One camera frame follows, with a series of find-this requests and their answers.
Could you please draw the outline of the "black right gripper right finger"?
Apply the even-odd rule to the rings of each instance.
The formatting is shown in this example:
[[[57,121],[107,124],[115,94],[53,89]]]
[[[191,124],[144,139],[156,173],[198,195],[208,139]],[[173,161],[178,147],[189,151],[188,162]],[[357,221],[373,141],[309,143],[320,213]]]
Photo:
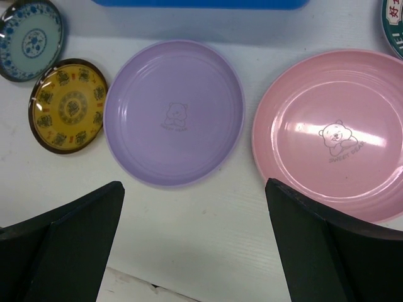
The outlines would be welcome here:
[[[292,301],[402,301],[402,232],[346,215],[277,179],[265,187]]]

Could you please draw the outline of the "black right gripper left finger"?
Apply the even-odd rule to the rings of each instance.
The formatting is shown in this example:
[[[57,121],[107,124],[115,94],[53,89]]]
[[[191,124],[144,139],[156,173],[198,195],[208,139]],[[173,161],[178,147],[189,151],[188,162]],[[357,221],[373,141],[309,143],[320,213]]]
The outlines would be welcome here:
[[[1,229],[1,301],[96,301],[122,212],[113,181]]]

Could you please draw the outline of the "pink plastic plate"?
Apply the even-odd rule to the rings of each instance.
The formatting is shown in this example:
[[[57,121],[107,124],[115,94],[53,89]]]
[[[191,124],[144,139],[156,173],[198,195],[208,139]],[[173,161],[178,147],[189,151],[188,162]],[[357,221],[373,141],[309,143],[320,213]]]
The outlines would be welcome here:
[[[264,94],[252,148],[264,180],[364,221],[402,214],[402,61],[335,50],[295,64]]]

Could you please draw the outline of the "purple plastic plate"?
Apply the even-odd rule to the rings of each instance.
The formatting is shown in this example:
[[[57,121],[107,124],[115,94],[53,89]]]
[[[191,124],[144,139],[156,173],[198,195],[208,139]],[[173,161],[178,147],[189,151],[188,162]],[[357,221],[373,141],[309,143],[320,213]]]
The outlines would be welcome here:
[[[133,178],[180,187],[218,169],[242,133],[241,82],[216,50],[191,40],[153,44],[114,78],[103,113],[110,152]]]

